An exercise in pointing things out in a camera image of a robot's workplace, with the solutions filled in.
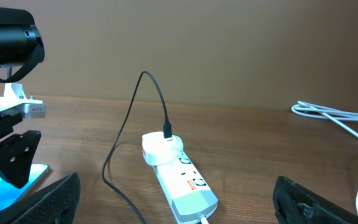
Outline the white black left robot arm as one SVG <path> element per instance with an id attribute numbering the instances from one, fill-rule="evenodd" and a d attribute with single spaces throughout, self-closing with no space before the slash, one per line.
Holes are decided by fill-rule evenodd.
<path id="1" fill-rule="evenodd" d="M 29 181 L 30 168 L 41 133 L 14 133 L 24 118 L 45 116 L 43 101 L 27 98 L 20 81 L 45 58 L 42 37 L 32 14 L 23 9 L 0 7 L 0 178 L 21 189 Z"/>

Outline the blue Galaxy smartphone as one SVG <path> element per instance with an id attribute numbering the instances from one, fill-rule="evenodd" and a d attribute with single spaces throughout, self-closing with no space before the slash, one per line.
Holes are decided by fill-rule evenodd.
<path id="1" fill-rule="evenodd" d="M 14 187 L 0 178 L 0 211 L 27 195 L 49 172 L 47 164 L 32 164 L 28 183 L 21 189 Z"/>

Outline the white power extension strip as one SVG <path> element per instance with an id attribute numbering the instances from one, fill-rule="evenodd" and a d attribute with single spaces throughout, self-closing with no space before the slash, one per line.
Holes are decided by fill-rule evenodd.
<path id="1" fill-rule="evenodd" d="M 153 170 L 178 224 L 208 224 L 219 200 L 185 153 Z"/>

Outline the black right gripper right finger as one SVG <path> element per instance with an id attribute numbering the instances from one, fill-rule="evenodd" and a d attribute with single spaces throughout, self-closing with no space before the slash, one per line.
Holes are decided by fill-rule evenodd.
<path id="1" fill-rule="evenodd" d="M 284 176 L 275 183 L 273 206 L 279 224 L 358 224 L 358 216 Z"/>

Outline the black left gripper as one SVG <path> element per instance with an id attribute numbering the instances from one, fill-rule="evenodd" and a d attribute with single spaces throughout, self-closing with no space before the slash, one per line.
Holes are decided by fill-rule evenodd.
<path id="1" fill-rule="evenodd" d="M 0 113 L 0 139 L 13 132 L 13 126 L 23 120 L 20 112 Z M 28 130 L 13 134 L 0 142 L 0 178 L 21 189 L 29 181 L 30 168 L 41 132 Z"/>

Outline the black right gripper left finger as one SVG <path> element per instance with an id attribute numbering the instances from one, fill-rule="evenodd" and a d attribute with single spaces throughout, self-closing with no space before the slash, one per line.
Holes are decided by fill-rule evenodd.
<path id="1" fill-rule="evenodd" d="M 80 200 L 76 172 L 0 211 L 0 224 L 72 224 Z"/>

